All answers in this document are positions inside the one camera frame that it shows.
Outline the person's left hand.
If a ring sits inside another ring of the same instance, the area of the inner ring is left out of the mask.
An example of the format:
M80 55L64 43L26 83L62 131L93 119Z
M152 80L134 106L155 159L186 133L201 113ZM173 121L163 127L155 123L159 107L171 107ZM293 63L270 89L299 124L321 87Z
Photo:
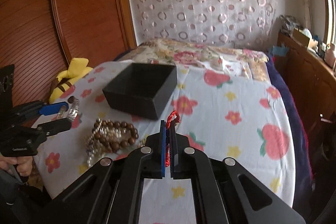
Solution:
M24 156L24 157L4 157L0 156L0 165L1 169L6 171L9 174L13 172L10 170L10 165L17 166L17 172L25 177L31 174L33 170L33 157L32 156Z

